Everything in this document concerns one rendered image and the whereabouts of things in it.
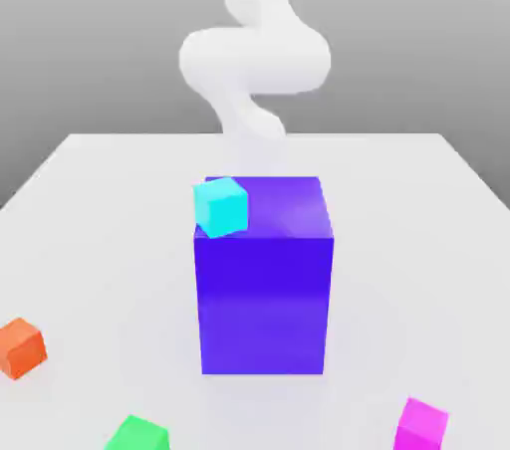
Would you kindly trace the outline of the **small magenta cube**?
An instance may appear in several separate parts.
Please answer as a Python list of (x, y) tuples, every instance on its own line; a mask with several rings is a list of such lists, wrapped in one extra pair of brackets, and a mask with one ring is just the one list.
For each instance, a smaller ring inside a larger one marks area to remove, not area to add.
[(441, 450), (449, 415), (410, 397), (398, 421), (393, 450)]

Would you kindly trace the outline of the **large purple box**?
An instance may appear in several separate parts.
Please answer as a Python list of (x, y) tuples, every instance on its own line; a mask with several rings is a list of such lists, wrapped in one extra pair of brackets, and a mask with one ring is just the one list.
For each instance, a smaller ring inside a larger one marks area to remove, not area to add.
[(237, 177), (248, 228), (193, 236), (205, 374), (324, 370), (335, 238), (316, 176)]

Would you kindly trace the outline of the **small orange cube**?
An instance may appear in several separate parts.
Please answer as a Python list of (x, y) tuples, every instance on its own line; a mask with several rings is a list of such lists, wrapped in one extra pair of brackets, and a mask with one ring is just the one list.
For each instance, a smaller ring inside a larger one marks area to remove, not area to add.
[(47, 359), (40, 330), (23, 318), (16, 318), (0, 328), (0, 370), (18, 379)]

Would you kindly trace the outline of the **small green cube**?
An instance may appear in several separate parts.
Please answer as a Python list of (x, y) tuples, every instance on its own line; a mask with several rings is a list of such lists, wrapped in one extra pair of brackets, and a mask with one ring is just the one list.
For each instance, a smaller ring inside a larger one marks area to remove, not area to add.
[(170, 450), (166, 428), (129, 415), (104, 450)]

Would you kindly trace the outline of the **small cyan cube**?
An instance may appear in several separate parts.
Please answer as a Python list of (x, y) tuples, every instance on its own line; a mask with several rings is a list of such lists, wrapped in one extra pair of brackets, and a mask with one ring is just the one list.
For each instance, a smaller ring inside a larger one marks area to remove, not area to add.
[(196, 238), (221, 238), (248, 229), (248, 193), (232, 177), (195, 184), (193, 203)]

